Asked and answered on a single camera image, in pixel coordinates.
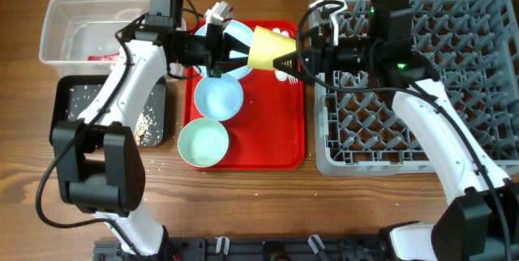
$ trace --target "gray dish rack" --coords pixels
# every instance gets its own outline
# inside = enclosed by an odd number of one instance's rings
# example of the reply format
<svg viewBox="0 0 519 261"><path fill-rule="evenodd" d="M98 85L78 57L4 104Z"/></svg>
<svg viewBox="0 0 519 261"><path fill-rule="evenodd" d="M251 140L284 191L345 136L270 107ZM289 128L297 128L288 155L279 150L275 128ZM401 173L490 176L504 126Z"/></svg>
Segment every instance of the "gray dish rack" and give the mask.
<svg viewBox="0 0 519 261"><path fill-rule="evenodd" d="M342 36L365 36L370 0L346 0ZM414 49L440 71L451 103L497 165L519 172L519 31L511 0L410 0ZM310 25L318 22L312 15ZM335 86L367 73L336 71ZM434 172L418 141L375 93L315 86L317 166L329 176Z"/></svg>

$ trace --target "yellow cone cup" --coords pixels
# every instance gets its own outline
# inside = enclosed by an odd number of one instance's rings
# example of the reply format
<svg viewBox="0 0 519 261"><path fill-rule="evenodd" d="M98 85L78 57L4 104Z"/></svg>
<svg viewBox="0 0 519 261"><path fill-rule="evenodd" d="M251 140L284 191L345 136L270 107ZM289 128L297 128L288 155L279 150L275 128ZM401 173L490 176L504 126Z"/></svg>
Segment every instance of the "yellow cone cup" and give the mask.
<svg viewBox="0 0 519 261"><path fill-rule="evenodd" d="M295 40L256 26L247 65L250 68L275 71L274 58L295 51Z"/></svg>

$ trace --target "wooden table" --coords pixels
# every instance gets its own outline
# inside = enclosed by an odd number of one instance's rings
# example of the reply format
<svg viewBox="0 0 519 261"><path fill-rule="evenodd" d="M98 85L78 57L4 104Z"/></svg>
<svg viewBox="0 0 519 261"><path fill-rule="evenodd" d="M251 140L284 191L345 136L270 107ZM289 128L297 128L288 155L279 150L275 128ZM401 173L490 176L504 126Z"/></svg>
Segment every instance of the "wooden table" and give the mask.
<svg viewBox="0 0 519 261"><path fill-rule="evenodd" d="M192 0L199 11L220 0ZM225 0L237 19L297 23L308 0ZM53 158L48 142L57 72L38 60L49 0L0 0L0 260L91 260L94 241L114 240L104 225L60 230L37 218L34 196ZM315 166L314 92L306 89L307 156L289 172L201 173L178 151L183 83L175 98L174 138L142 150L144 201L173 237L266 237L375 233L407 220L435 222L446 208L433 173L329 178ZM58 194L55 174L44 196L53 220L88 219Z"/></svg>

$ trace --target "black cable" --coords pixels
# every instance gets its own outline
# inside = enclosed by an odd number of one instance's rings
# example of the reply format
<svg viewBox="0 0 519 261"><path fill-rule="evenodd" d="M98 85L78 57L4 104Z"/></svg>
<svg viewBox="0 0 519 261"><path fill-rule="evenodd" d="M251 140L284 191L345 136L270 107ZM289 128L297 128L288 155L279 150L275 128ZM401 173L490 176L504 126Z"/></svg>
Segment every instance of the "black cable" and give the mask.
<svg viewBox="0 0 519 261"><path fill-rule="evenodd" d="M372 73L373 71L375 71L375 62L373 62L375 60L375 50L376 50L376 46L382 42L383 39L382 38L377 38L375 40L375 42L373 42L373 44L371 44L370 46L370 49L368 51L368 55L367 55L367 63L368 63L368 66L370 68L370 72Z"/></svg>
<svg viewBox="0 0 519 261"><path fill-rule="evenodd" d="M132 21L132 23L140 23L144 16L146 14L142 14L139 18ZM66 153L80 140L83 139L84 136L87 134L88 130L92 128L94 124L106 113L106 110L109 108L110 104L114 100L114 98L117 96L119 90L123 86L128 73L130 72L132 62L131 62L131 53L130 50L127 48L126 44L122 41L121 37L119 37L119 34L124 30L121 29L115 33L115 39L119 42L119 44L122 46L122 49L124 50L124 54L126 55L126 67L124 68L124 72L122 73L121 79L118 81L117 85L115 86L112 93L109 95L106 102L101 106L99 111L97 112L96 116L85 126L83 127L78 134L71 139L71 141L68 142L68 144L64 147L64 149L52 160L47 170L44 172L43 176L41 177L40 185L38 186L38 189L36 191L36 213L40 217L41 221L46 223L47 225L50 225L57 229L72 229L77 227L82 227L85 225L91 225L91 224L97 224L97 223L106 223L111 225L115 231L121 236L122 240L135 252L135 255L138 259L144 260L144 257L141 255L141 253L135 248L135 245L131 242L131 240L128 238L128 236L124 233L124 231L118 226L117 222L115 220L111 219L95 219L95 220L86 220L86 221L80 221L73 224L60 224L57 222L54 222L47 218L47 216L43 212L43 207L41 206L41 198L43 195L43 190L45 188L45 184L47 183L47 180L49 180L49 176L54 170L54 168L59 164L59 162L62 160L62 158L66 155Z"/></svg>
<svg viewBox="0 0 519 261"><path fill-rule="evenodd" d="M182 11L186 11L186 12L188 12L188 13L192 13L193 15L197 15L197 16L199 16L200 18L203 18L203 17L204 17L204 14L200 14L199 12L195 12L195 11L193 11L192 9L183 8Z"/></svg>
<svg viewBox="0 0 519 261"><path fill-rule="evenodd" d="M465 147L469 151L470 156L472 156L472 159L473 159L474 163L476 164L476 167L478 167L478 171L482 175L483 180L485 181L485 183L488 186L488 190L490 191L492 200L494 201L495 208L497 209L497 213L498 213L498 216L500 218L501 229L503 231L504 256L505 256L506 260L512 261L512 248L511 248L512 245L510 243L508 224L507 224L507 221L506 221L506 217L504 215L504 210L503 210L503 207L501 205L500 198L498 197L497 193L495 192L495 187L492 184L491 179L488 177L487 170L483 166L481 161L479 160L478 154L476 153L476 151L474 150L474 148L470 144L469 140L466 138L466 136L463 133L463 131L461 130L461 128L456 124L454 119L447 113L447 111L445 111L441 106L436 104L435 99L432 100L432 96L430 94L427 94L426 92L424 92L424 93L414 92L414 91L411 91L411 90L408 90L408 89L402 89L402 88L339 88L339 87L335 87L335 86L331 86L331 85L327 84L322 79L318 78L317 76L315 76L313 73L311 73L308 70L307 64L305 63L305 59L302 56L302 51L301 51L302 29L303 29L304 24L306 23L308 17L310 17L311 13L313 13L319 7L325 6L325 5L343 6L343 2L338 2L338 1L323 1L323 2L319 2L319 3L315 4L314 6L312 6L310 9L308 9L308 11L305 13L305 15L301 18L301 21L299 22L298 31L297 31L295 40L296 40L296 51L298 53L298 59L299 59L299 62L301 63L302 70L305 72L306 75L310 76L316 83L320 84L321 86L323 86L325 88L328 88L330 90L336 91L336 92L345 92L345 93L404 92L404 93L416 96L419 99L422 99L422 100L426 101L428 104L432 105L436 110L438 110L438 112L441 113L444 116L445 119L447 119L447 121L452 125L454 130L457 132L457 134L460 137L461 141L463 142L463 144L465 145ZM370 47L369 57L368 57L368 62L370 64L370 68L373 67L373 63L374 63L373 62L373 60L374 60L374 58L373 58L374 52L375 52L375 47Z"/></svg>
<svg viewBox="0 0 519 261"><path fill-rule="evenodd" d="M198 74L196 74L196 75L173 75L172 73L167 71L167 75L173 79L194 79L202 73L202 70L200 69L199 66L193 66L193 68L195 68L198 71Z"/></svg>
<svg viewBox="0 0 519 261"><path fill-rule="evenodd" d="M200 14L196 9L195 9L195 5L193 5L193 3L191 2L191 0L186 0L186 2L189 4L189 6L191 7L191 10L192 11L187 11L187 12L190 12L192 14L195 15L196 17L196 27L191 29L191 30L188 30L188 32L195 32L196 30L198 30L198 28L200 28L200 17L204 17L204 15Z"/></svg>

